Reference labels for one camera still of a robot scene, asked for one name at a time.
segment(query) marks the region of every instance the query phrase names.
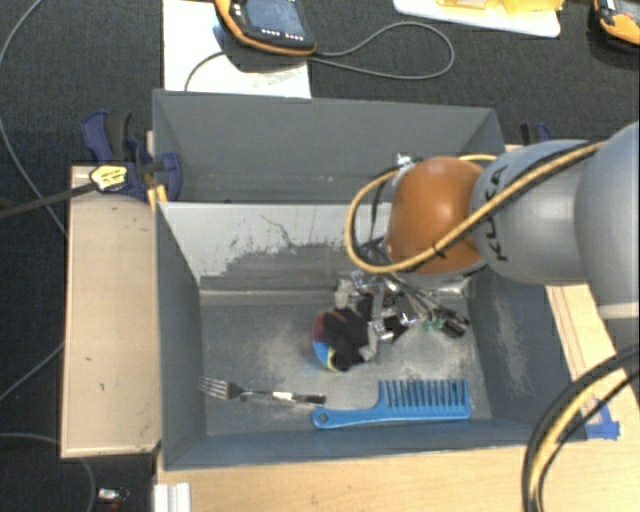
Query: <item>wooden table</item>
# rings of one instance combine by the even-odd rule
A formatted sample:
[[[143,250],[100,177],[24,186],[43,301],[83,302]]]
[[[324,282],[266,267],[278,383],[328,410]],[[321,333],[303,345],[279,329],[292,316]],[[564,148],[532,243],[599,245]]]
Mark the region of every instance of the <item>wooden table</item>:
[[[74,186],[86,172],[73,169]],[[98,193],[72,201],[63,457],[150,452],[160,440],[152,231],[151,210],[138,201]],[[548,293],[575,376],[613,353],[586,287]],[[547,479],[548,511],[636,510],[640,417],[630,389],[610,411],[620,439],[567,446]],[[190,482],[194,512],[511,512],[521,509],[523,454],[511,447],[186,472],[164,472],[158,460],[156,479]]]

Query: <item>black device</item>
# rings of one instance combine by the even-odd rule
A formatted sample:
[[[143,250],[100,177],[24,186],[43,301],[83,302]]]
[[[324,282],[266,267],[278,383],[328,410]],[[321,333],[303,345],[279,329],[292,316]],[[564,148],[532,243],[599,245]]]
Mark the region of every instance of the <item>black device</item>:
[[[226,28],[243,44],[280,55],[311,55],[316,42],[300,0],[214,0]]]

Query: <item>metal fork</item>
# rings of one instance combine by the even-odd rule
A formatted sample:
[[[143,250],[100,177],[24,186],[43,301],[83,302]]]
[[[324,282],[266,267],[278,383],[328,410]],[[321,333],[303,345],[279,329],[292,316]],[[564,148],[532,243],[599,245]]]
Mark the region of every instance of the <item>metal fork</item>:
[[[210,379],[209,377],[200,377],[198,379],[198,389],[203,393],[220,400],[233,400],[240,398],[245,400],[251,396],[260,396],[271,398],[272,400],[281,400],[283,402],[304,403],[311,405],[324,404],[326,397],[324,395],[299,395],[296,393],[288,393],[285,391],[256,391],[253,389],[244,389],[226,380]]]

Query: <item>wire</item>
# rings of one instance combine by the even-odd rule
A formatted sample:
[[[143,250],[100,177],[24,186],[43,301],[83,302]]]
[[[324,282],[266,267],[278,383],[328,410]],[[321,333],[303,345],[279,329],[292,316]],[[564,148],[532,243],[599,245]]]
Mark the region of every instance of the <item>wire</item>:
[[[7,37],[7,40],[4,43],[4,46],[2,47],[2,50],[0,50],[0,70],[2,69],[2,64],[4,63],[4,59],[5,59],[6,55],[7,55],[7,51],[9,50],[9,46],[11,45],[11,42],[13,41],[13,38],[18,33],[20,28],[22,28],[22,25],[24,25],[25,21],[27,21],[29,16],[31,16],[31,14],[38,7],[40,7],[42,2],[44,2],[44,0],[36,0],[33,3],[33,5],[29,9],[27,9],[27,11],[22,15],[22,17],[18,20],[18,22],[15,24],[15,26],[13,27],[13,29],[9,33],[9,36]],[[38,190],[38,187],[36,187],[36,184],[29,177],[29,173],[27,173],[26,169],[24,168],[24,166],[20,162],[20,159],[18,158],[18,155],[16,155],[16,152],[14,151],[13,146],[11,145],[11,141],[9,140],[9,136],[7,135],[7,131],[6,131],[5,127],[4,127],[4,122],[2,121],[2,116],[1,115],[0,115],[0,138],[2,138],[2,141],[4,142],[4,145],[6,146],[7,151],[9,152],[9,156],[11,157],[11,160],[13,160],[13,163],[15,164],[16,168],[20,172],[20,174],[21,174],[22,178],[24,179],[24,181],[27,183],[27,185],[29,186],[31,191],[36,195],[36,197],[38,197],[38,199],[42,199],[43,196],[40,193],[40,190]],[[64,224],[60,221],[60,219],[55,214],[55,212],[53,211],[51,206],[47,206],[46,208],[47,208],[47,212],[51,216],[51,219],[53,220],[53,222],[56,224],[56,226],[58,227],[58,229],[60,230],[60,232],[62,233],[64,238],[67,239],[68,235],[67,235],[67,230],[64,227]]]
[[[540,474],[539,482],[537,484],[537,496],[536,496],[536,504],[538,506],[538,510],[540,512],[544,511],[544,505],[542,501],[542,497],[544,495],[543,488],[545,478],[553,461],[557,457],[558,453],[562,447],[569,441],[571,436],[575,434],[579,429],[584,427],[591,418],[593,418],[604,406],[606,406],[611,400],[613,400],[624,388],[626,388],[633,379],[638,378],[640,376],[640,372],[633,372],[627,378],[620,381],[616,386],[614,386],[605,396],[598,402],[598,404],[593,407],[578,423],[576,423],[571,429],[569,429],[558,441],[556,448],[551,453],[544,467],[542,468],[542,473]]]
[[[601,362],[565,388],[545,411],[532,431],[523,463],[522,499],[527,512],[539,511],[536,501],[537,482],[548,460],[548,457],[545,458],[545,452],[550,452],[553,448],[553,444],[571,418],[589,398],[593,387],[629,362],[637,362],[639,353],[640,349],[637,346],[631,346]]]
[[[53,439],[52,437],[42,436],[39,434],[23,433],[23,432],[9,432],[6,434],[0,433],[0,439],[27,439],[30,441],[40,441],[43,443],[47,443],[55,446],[56,448],[60,446],[58,441]],[[82,458],[79,458],[78,460],[82,464],[82,467],[84,468],[85,473],[87,474],[87,478],[89,479],[89,502],[87,504],[86,512],[91,512],[93,510],[93,506],[96,501],[95,499],[96,478],[95,478],[95,475],[93,474],[93,470],[91,469],[91,466],[89,466],[87,461]]]
[[[4,393],[2,393],[2,395],[0,395],[0,403],[2,403],[2,401],[5,400],[16,389],[18,389],[20,386],[22,386],[22,384],[24,384],[27,380],[29,380],[36,373],[38,373],[40,370],[42,370],[42,368],[44,368],[49,363],[49,361],[51,361],[54,357],[56,357],[58,355],[58,353],[60,353],[62,351],[63,347],[64,347],[64,343],[60,343],[60,345],[58,345],[54,349],[54,351],[51,352],[51,354],[49,354],[40,363],[38,363],[31,370],[29,370],[29,372],[24,377],[21,377],[20,379],[18,379],[17,382],[15,382],[11,386],[9,386],[9,388]]]
[[[433,32],[434,34],[436,34],[447,45],[447,49],[449,50],[449,62],[447,62],[447,64],[442,69],[440,69],[439,71],[434,71],[434,72],[427,73],[427,74],[424,74],[424,75],[396,75],[396,74],[393,74],[393,73],[383,73],[381,71],[374,71],[374,70],[371,70],[371,69],[358,68],[358,67],[355,67],[355,66],[349,66],[347,64],[340,64],[338,62],[333,62],[333,61],[327,60],[327,59],[334,59],[334,58],[337,58],[337,57],[344,57],[346,55],[350,55],[350,54],[360,50],[361,48],[363,48],[364,46],[369,44],[371,41],[373,41],[377,37],[380,37],[385,32],[388,32],[390,30],[393,30],[393,29],[399,28],[399,27],[417,27],[417,28],[429,30],[429,31]],[[370,35],[369,37],[367,37],[361,43],[358,43],[353,48],[349,48],[349,49],[343,50],[341,52],[332,52],[332,53],[316,52],[314,55],[317,55],[318,57],[322,57],[322,58],[309,57],[308,60],[311,61],[311,62],[317,62],[319,64],[324,64],[325,66],[333,66],[333,67],[336,67],[336,68],[345,69],[347,71],[353,71],[355,73],[360,73],[360,74],[363,74],[363,75],[375,76],[375,77],[379,77],[379,78],[390,78],[392,80],[406,80],[406,81],[429,80],[431,78],[437,78],[439,76],[442,76],[447,71],[449,71],[451,69],[451,67],[453,66],[453,63],[455,61],[455,58],[456,58],[456,53],[455,53],[455,50],[453,49],[453,45],[451,44],[451,41],[449,40],[449,38],[447,36],[445,36],[437,28],[432,27],[431,25],[426,25],[425,23],[419,23],[419,22],[416,22],[416,21],[401,21],[401,22],[398,22],[398,23],[393,23],[391,25],[387,25],[386,27],[381,28],[377,32],[375,32],[372,35]]]
[[[193,76],[198,72],[198,70],[204,66],[207,62],[213,60],[213,59],[217,59],[218,57],[221,57],[222,55],[224,55],[223,51],[219,51],[216,53],[212,53],[211,55],[209,55],[208,57],[205,57],[204,59],[202,59],[200,62],[198,62],[193,69],[191,70],[191,72],[189,73],[189,76],[187,77],[187,80],[184,83],[184,89],[183,92],[189,92],[189,84],[191,83],[191,79],[193,78]]]
[[[487,155],[486,153],[474,153],[472,155],[462,155],[458,157],[458,160],[463,160],[465,162],[473,162],[475,160],[493,162],[496,158],[495,155]]]
[[[14,215],[37,210],[38,208],[42,208],[43,206],[58,203],[60,201],[65,201],[67,199],[71,199],[95,191],[96,185],[93,182],[86,183],[84,185],[80,185],[79,187],[58,192],[57,194],[51,194],[50,196],[43,197],[42,199],[36,199],[35,201],[18,204],[15,206],[11,206],[5,210],[0,210],[0,219],[6,219],[8,217],[13,217]]]
[[[387,174],[388,172],[393,172],[395,170],[395,168],[391,168],[391,169],[385,169],[384,171],[382,171],[379,176],[384,176],[385,174]],[[378,218],[378,205],[380,203],[380,197],[382,196],[382,191],[384,190],[385,185],[387,184],[386,181],[382,182],[380,185],[378,185],[378,188],[376,189],[376,193],[374,194],[373,197],[373,201],[371,203],[371,216],[370,216],[370,220],[369,223],[371,224],[371,228],[369,231],[369,242],[371,243],[371,241],[373,240],[373,233],[375,231],[375,227],[376,227],[376,220]],[[353,240],[354,240],[354,244],[357,248],[358,254],[362,254],[361,250],[364,246],[360,246],[358,244],[358,242],[356,241],[356,235],[355,235],[355,230],[352,233],[353,235]]]
[[[544,163],[542,165],[537,165],[531,171],[524,173],[524,175],[522,176],[519,176],[501,192],[496,194],[490,201],[487,201],[468,218],[451,229],[429,249],[422,251],[421,253],[412,256],[411,258],[393,263],[391,265],[373,265],[360,258],[360,256],[354,249],[354,221],[356,211],[363,198],[378,185],[396,176],[399,170],[396,169],[391,172],[385,173],[365,185],[355,195],[355,197],[351,201],[351,204],[349,205],[344,230],[344,245],[347,251],[347,255],[349,256],[349,259],[358,267],[372,274],[403,272],[423,265],[427,261],[443,254],[452,245],[462,240],[471,229],[484,222],[486,218],[488,218],[491,214],[495,213],[501,208],[504,208],[504,206],[508,204],[507,200],[517,197],[517,194],[526,192],[542,180],[549,178],[552,175],[570,167],[571,165],[588,158],[593,153],[595,153],[602,146],[602,144],[603,143],[601,142],[590,144],[587,146],[579,147],[578,149],[560,152],[559,154],[561,156],[554,155],[553,160],[551,160],[550,162]]]

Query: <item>gray bin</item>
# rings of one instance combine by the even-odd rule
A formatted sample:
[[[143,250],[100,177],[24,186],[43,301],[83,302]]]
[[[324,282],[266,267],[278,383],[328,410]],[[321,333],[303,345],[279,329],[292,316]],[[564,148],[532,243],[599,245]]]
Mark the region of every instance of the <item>gray bin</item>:
[[[493,111],[156,91],[154,141],[184,170],[156,223],[167,470],[523,444],[570,381],[544,288],[489,270],[450,304],[472,321],[461,339],[414,328],[341,374],[313,355],[313,320],[354,269],[342,234],[355,191],[398,152],[502,152]],[[379,379],[465,378],[472,417],[320,431],[309,407],[208,399],[199,375],[323,392],[335,408],[373,406]]]

